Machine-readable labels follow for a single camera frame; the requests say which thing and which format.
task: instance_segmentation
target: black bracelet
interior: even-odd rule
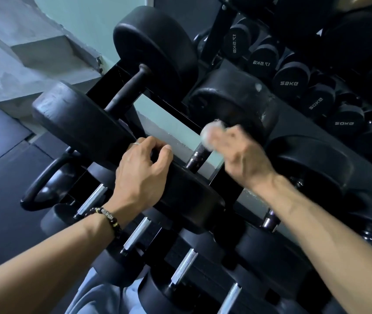
[[[121,227],[118,223],[118,220],[115,217],[113,217],[113,215],[107,210],[105,210],[103,207],[93,207],[86,213],[85,216],[87,217],[94,213],[100,213],[109,220],[110,226],[112,227],[113,232],[115,234],[115,238],[119,239],[119,237],[121,236]]]

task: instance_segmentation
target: weight label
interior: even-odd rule
[[[232,52],[233,53],[236,53],[237,52],[237,43],[236,43],[236,35],[235,34],[233,34],[233,36],[232,36]]]
[[[299,82],[281,82],[281,86],[298,86]]]
[[[313,103],[309,108],[313,110],[320,102],[323,101],[323,98],[319,98],[315,103]]]
[[[253,61],[253,65],[270,66],[271,63],[267,61]]]
[[[353,126],[355,122],[335,122],[335,126]]]

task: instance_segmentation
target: forearm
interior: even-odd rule
[[[114,215],[124,226],[134,211]],[[0,265],[0,313],[49,313],[113,238],[106,217],[93,214]]]
[[[372,313],[372,246],[308,200],[284,177],[257,190],[297,238],[332,294],[349,313]]]

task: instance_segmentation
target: wall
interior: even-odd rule
[[[40,10],[61,24],[80,41],[93,47],[103,57],[108,71],[119,56],[113,45],[113,28],[126,14],[139,5],[153,4],[152,0],[35,0]],[[142,115],[155,122],[187,147],[195,149],[199,136],[150,101],[141,96],[135,107]],[[221,161],[218,154],[211,155],[215,167]]]

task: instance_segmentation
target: hand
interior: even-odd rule
[[[154,137],[139,138],[131,144],[116,170],[115,190],[106,207],[109,212],[129,206],[133,218],[154,206],[164,191],[168,168],[173,160],[171,147]],[[160,151],[156,163],[151,162],[153,149]]]
[[[258,195],[277,175],[263,148],[240,126],[227,130],[212,127],[208,143],[224,156],[225,171],[241,186]]]

